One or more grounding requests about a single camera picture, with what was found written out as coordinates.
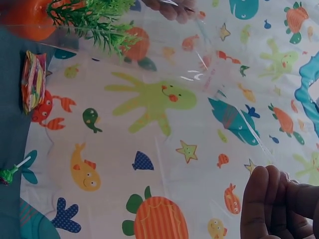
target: teal fabric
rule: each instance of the teal fabric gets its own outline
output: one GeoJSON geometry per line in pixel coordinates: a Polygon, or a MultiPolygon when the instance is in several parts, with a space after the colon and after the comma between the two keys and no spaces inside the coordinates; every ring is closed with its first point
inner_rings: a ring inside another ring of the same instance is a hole
{"type": "MultiPolygon", "coordinates": [[[[12,168],[23,160],[31,118],[22,112],[20,76],[26,50],[47,53],[54,48],[19,39],[0,27],[0,168],[12,168]]],[[[9,186],[0,185],[0,239],[19,239],[21,172],[9,186]]]]}

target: green lollipop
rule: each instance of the green lollipop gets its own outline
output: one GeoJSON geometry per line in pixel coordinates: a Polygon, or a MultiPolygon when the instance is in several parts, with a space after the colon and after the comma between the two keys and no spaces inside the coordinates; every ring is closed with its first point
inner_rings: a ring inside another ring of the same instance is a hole
{"type": "Polygon", "coordinates": [[[19,167],[24,165],[26,162],[28,162],[31,159],[31,156],[27,157],[24,161],[22,161],[18,165],[14,165],[12,169],[4,169],[0,170],[0,183],[8,185],[11,184],[13,181],[13,175],[16,171],[19,170],[19,167]]]}

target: human hand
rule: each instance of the human hand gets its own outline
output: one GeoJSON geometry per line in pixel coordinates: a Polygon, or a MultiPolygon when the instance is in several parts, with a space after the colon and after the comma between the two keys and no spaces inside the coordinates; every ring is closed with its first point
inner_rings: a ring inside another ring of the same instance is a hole
{"type": "Polygon", "coordinates": [[[159,11],[168,20],[176,20],[178,23],[185,24],[187,20],[193,18],[194,13],[186,11],[184,7],[193,9],[195,0],[173,0],[180,6],[174,6],[160,0],[142,0],[146,6],[154,11],[159,11]]]}
{"type": "Polygon", "coordinates": [[[319,187],[294,183],[274,166],[255,168],[244,192],[241,239],[315,239],[314,235],[319,238],[319,187]],[[314,220],[314,227],[305,217],[314,220]]]}

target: colorful candy wrapper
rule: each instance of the colorful candy wrapper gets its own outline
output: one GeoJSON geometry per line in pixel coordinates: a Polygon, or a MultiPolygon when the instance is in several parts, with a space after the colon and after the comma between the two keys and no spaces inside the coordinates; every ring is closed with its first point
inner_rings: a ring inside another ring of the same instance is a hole
{"type": "Polygon", "coordinates": [[[21,83],[23,111],[26,115],[43,103],[45,78],[46,54],[36,55],[27,51],[21,83]]]}

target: green plastic plant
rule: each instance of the green plastic plant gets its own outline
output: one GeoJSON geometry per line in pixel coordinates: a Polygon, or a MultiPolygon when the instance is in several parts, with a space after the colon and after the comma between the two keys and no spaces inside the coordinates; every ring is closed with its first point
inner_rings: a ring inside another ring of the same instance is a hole
{"type": "Polygon", "coordinates": [[[130,23],[119,24],[121,16],[134,5],[135,0],[53,0],[47,7],[47,14],[54,25],[74,28],[78,37],[94,39],[94,45],[106,49],[111,54],[115,51],[119,56],[122,49],[129,49],[139,39],[126,33],[133,26],[130,23]]]}

